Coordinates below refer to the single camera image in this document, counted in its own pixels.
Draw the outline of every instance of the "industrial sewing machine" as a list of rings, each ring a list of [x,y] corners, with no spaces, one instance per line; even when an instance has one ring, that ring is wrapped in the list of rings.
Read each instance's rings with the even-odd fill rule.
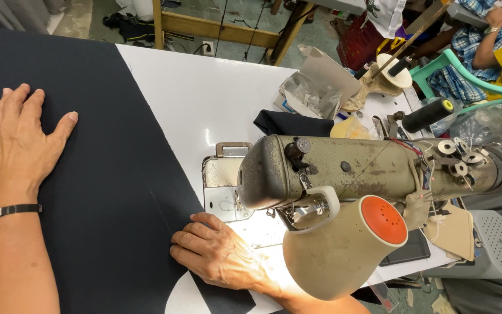
[[[423,227],[436,201],[501,191],[502,150],[458,138],[270,135],[254,146],[220,143],[203,173],[205,205],[229,205],[220,210],[224,221],[255,210],[281,219],[290,274],[311,296],[329,300],[366,282],[409,230]],[[218,201],[218,188],[231,197]]]

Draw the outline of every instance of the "dark fabric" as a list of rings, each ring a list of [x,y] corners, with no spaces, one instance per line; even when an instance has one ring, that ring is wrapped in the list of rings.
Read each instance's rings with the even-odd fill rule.
[[[330,137],[334,121],[316,119],[283,111],[261,110],[253,123],[266,135]]]
[[[105,26],[111,29],[119,28],[119,34],[123,37],[124,41],[154,41],[154,24],[152,23],[139,22],[132,15],[124,16],[121,13],[114,13],[102,18],[102,24]]]
[[[0,29],[0,97],[24,82],[45,133],[79,112],[38,197],[61,313],[164,313],[187,271],[171,235],[202,207],[116,46]]]
[[[191,276],[193,276],[211,314],[247,314],[255,307],[255,301],[247,290],[231,290],[211,286],[193,272],[191,272]]]

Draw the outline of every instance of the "white tabletop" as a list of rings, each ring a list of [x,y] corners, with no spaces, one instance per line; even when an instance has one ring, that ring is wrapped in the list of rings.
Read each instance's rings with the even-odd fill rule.
[[[201,204],[204,202],[203,159],[216,153],[218,142],[255,143],[263,136],[253,120],[261,109],[279,110],[273,104],[278,87],[296,71],[127,45],[117,47]],[[398,110],[411,112],[404,94],[398,97],[371,94],[362,111],[381,116]],[[261,215],[261,212],[255,212],[255,215]],[[431,243],[428,245],[430,258],[378,267],[380,279],[386,281],[454,261],[446,257],[443,249]],[[279,254],[281,250],[274,247],[271,251]],[[192,281],[190,276],[184,276],[183,280]],[[195,293],[195,288],[191,286],[186,290]],[[277,308],[266,297],[261,299],[262,296],[256,294],[253,297],[258,305],[250,313],[270,313]],[[168,301],[167,308],[172,313],[187,312],[182,304],[175,307],[174,303],[177,302]]]

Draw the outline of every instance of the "red plastic basket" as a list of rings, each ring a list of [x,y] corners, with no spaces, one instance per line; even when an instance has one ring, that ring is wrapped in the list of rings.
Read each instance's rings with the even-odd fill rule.
[[[342,65],[354,71],[365,63],[375,60],[377,48],[383,43],[384,38],[377,31],[371,21],[367,21],[367,11],[358,16],[340,38],[336,47]]]

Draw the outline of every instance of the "electrical outlet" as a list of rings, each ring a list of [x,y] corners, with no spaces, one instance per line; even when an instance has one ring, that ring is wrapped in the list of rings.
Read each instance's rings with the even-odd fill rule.
[[[210,51],[206,51],[207,46],[204,45],[202,47],[202,55],[204,56],[214,56],[214,43],[212,41],[202,41],[203,44],[209,44],[210,45]]]

